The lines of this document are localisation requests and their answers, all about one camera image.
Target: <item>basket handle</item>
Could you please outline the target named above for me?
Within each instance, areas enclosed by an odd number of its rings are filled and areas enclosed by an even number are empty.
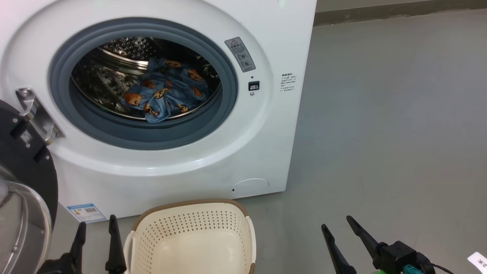
[[[246,219],[248,226],[250,227],[250,236],[252,237],[252,263],[255,263],[255,260],[257,259],[257,241],[255,239],[254,223],[249,216],[247,216]]]
[[[134,256],[133,254],[135,253],[135,239],[133,238],[133,234],[135,233],[135,231],[130,231],[129,235],[127,236],[127,239],[125,240],[125,244],[123,246],[123,254],[124,254],[124,258],[125,258],[125,261],[126,263],[129,262],[129,247],[130,247],[130,243],[132,241],[134,241],[134,243],[132,244],[132,260],[130,262],[130,265],[127,265],[127,270],[125,271],[125,274],[130,274],[130,272],[132,271],[132,267],[133,267],[133,261],[134,261]]]

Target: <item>teal connector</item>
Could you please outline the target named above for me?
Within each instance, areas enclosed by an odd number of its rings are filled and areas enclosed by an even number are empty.
[[[409,264],[404,267],[404,274],[423,274],[423,273],[418,269],[416,269],[416,267]]]

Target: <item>laundry basket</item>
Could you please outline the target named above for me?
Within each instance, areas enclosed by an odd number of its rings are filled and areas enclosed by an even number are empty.
[[[140,216],[124,254],[126,274],[252,274],[254,226],[229,199],[164,205]]]

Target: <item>washing machine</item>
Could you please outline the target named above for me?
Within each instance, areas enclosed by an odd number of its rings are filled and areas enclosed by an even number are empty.
[[[51,215],[285,190],[316,0],[1,5],[0,162]]]

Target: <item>gray rubber gasket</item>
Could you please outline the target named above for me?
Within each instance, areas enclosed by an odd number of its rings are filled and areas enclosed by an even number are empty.
[[[215,96],[214,102],[184,119],[161,123],[119,118],[88,102],[71,81],[74,66],[98,45],[131,36],[170,40],[201,54],[213,65],[222,83],[222,90]],[[235,69],[213,41],[183,25],[150,18],[106,21],[75,34],[56,53],[49,83],[56,105],[74,126],[102,142],[137,150],[180,147],[207,136],[230,115],[238,93]]]

